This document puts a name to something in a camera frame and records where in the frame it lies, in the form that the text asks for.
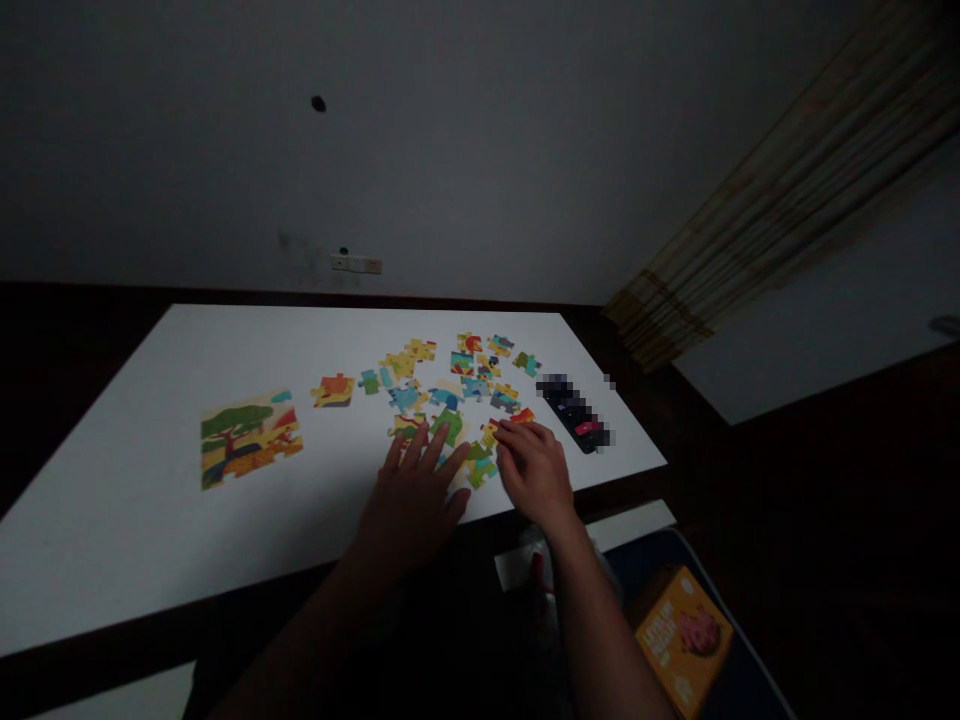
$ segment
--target left hand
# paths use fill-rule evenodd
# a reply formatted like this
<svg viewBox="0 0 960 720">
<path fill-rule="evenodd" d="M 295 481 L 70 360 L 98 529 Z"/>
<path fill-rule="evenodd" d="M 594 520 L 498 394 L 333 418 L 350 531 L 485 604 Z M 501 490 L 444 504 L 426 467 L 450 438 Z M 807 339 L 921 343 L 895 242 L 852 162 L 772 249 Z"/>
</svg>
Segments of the left hand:
<svg viewBox="0 0 960 720">
<path fill-rule="evenodd" d="M 400 462 L 403 438 L 398 434 L 377 473 L 377 484 L 360 516 L 360 530 L 346 557 L 359 559 L 391 582 L 399 582 L 432 559 L 467 509 L 469 488 L 447 501 L 447 488 L 470 450 L 468 443 L 436 469 L 450 426 L 444 423 L 427 451 L 427 424 L 417 428 Z"/>
</svg>

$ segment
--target hand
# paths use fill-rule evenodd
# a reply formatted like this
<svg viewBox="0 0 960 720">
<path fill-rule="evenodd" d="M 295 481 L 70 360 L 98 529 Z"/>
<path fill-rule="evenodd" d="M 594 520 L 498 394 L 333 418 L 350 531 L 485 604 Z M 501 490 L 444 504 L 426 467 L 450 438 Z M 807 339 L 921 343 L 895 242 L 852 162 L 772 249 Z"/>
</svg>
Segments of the hand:
<svg viewBox="0 0 960 720">
<path fill-rule="evenodd" d="M 579 524 L 563 445 L 539 423 L 502 420 L 493 436 L 503 487 L 511 502 L 547 539 Z"/>
<path fill-rule="evenodd" d="M 377 484 L 360 516 L 360 530 L 347 556 L 399 582 L 430 560 L 453 533 L 467 509 L 470 489 L 454 493 L 447 502 L 447 488 L 470 450 L 463 443 L 435 469 L 450 426 L 443 423 L 427 451 L 427 424 L 417 428 L 403 462 L 403 437 L 397 435 L 387 459 L 377 473 Z"/>
</svg>

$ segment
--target wall outlet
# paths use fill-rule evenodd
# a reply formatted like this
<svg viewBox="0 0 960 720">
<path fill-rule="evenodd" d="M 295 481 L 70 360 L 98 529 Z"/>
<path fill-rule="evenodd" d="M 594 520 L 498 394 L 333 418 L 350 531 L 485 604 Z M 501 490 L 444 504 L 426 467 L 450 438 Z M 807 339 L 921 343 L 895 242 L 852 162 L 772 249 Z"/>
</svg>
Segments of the wall outlet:
<svg viewBox="0 0 960 720">
<path fill-rule="evenodd" d="M 383 260 L 364 257 L 363 255 L 331 255 L 330 269 L 340 272 L 379 275 L 383 272 Z"/>
</svg>

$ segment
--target orange box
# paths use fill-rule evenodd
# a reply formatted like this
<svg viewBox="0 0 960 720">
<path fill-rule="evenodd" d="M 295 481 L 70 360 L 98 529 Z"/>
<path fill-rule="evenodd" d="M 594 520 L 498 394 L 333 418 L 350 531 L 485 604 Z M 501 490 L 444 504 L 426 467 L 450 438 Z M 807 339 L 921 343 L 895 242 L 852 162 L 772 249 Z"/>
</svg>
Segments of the orange box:
<svg viewBox="0 0 960 720">
<path fill-rule="evenodd" d="M 684 565 L 657 571 L 627 619 L 677 713 L 693 720 L 726 660 L 733 626 Z"/>
</svg>

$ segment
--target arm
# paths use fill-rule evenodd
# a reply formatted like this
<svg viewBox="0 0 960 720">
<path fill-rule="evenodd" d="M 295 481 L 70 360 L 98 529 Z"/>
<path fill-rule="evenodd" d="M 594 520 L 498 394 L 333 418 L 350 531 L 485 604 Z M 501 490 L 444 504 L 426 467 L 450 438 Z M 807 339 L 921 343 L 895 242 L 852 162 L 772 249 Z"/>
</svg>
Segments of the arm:
<svg viewBox="0 0 960 720">
<path fill-rule="evenodd" d="M 463 516 L 469 490 L 446 501 L 469 445 L 434 470 L 449 426 L 427 451 L 424 423 L 403 462 L 394 438 L 360 518 L 360 530 L 326 581 L 220 701 L 211 718 L 287 718 L 316 714 L 337 669 L 386 595 L 432 558 Z"/>
<path fill-rule="evenodd" d="M 583 718 L 674 717 L 573 506 L 563 446 L 537 423 L 494 433 L 510 500 L 550 543 L 560 631 Z"/>
</svg>

